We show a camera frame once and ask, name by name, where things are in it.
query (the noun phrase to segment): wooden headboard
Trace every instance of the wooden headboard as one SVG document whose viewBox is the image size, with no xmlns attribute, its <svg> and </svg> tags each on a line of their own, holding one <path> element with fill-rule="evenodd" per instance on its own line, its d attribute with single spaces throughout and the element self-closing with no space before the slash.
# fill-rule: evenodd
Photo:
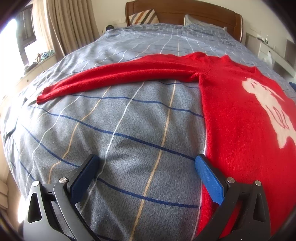
<svg viewBox="0 0 296 241">
<path fill-rule="evenodd" d="M 237 41 L 242 41 L 242 16 L 227 8 L 196 0 L 136 0 L 126 3 L 126 23 L 129 16 L 145 10 L 154 9 L 160 23 L 183 25 L 185 14 L 220 27 L 227 27 L 227 32 Z"/>
</svg>

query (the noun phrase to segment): bedspread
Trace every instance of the bedspread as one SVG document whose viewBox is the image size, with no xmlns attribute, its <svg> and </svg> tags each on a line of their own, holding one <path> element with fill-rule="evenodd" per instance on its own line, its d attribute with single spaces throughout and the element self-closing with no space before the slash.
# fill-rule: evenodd
<svg viewBox="0 0 296 241">
<path fill-rule="evenodd" d="M 54 183 L 69 176 L 93 153 L 101 160 L 98 178 L 76 206 L 99 238 L 191 240 L 201 205 L 194 159 L 206 139 L 198 83 L 116 85 L 41 105 L 36 97 L 44 87 L 95 66 L 198 51 L 257 66 L 296 99 L 288 82 L 220 28 L 154 24 L 109 30 L 39 75 L 8 109 L 2 139 L 22 195 L 35 180 Z"/>
</svg>

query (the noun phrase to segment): silver bolt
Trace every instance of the silver bolt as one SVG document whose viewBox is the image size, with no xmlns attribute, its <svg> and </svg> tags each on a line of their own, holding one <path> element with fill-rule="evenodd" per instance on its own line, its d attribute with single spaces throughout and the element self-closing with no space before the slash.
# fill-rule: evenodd
<svg viewBox="0 0 296 241">
<path fill-rule="evenodd" d="M 234 178 L 233 178 L 233 177 L 228 177 L 228 178 L 227 178 L 227 182 L 229 182 L 229 183 L 234 183 Z"/>
<path fill-rule="evenodd" d="M 62 177 L 62 178 L 60 178 L 59 183 L 65 183 L 66 181 L 67 181 L 67 178 L 66 177 Z"/>
<path fill-rule="evenodd" d="M 256 181 L 255 181 L 255 184 L 256 184 L 257 186 L 261 186 L 261 182 L 260 182 L 259 180 L 256 180 Z"/>
<path fill-rule="evenodd" d="M 38 181 L 35 181 L 35 182 L 32 183 L 32 185 L 33 185 L 34 187 L 37 187 L 37 186 L 39 185 L 39 182 L 38 182 Z"/>
</svg>

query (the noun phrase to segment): white animal design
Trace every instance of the white animal design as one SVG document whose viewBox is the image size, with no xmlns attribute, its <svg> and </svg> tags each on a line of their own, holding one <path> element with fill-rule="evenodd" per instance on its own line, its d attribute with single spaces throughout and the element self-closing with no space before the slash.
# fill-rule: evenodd
<svg viewBox="0 0 296 241">
<path fill-rule="evenodd" d="M 255 94 L 257 100 L 267 112 L 270 122 L 277 134 L 279 148 L 283 148 L 287 138 L 291 137 L 296 144 L 296 131 L 290 121 L 289 116 L 283 111 L 276 97 L 284 101 L 277 93 L 267 86 L 248 78 L 242 82 L 244 89 Z"/>
</svg>

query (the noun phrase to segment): blue gripper pad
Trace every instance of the blue gripper pad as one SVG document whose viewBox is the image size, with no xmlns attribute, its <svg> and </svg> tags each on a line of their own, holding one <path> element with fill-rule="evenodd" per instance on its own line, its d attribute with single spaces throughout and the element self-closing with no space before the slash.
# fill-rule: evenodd
<svg viewBox="0 0 296 241">
<path fill-rule="evenodd" d="M 195 169 L 213 202 L 218 203 L 220 206 L 224 200 L 224 189 L 218 178 L 200 156 L 195 158 Z"/>
<path fill-rule="evenodd" d="M 90 155 L 87 160 L 79 167 L 73 176 L 72 180 L 68 184 L 71 184 L 70 188 L 70 202 L 75 204 L 80 202 L 84 192 L 87 190 L 92 179 L 95 177 L 99 169 L 99 157 L 96 155 Z"/>
</svg>

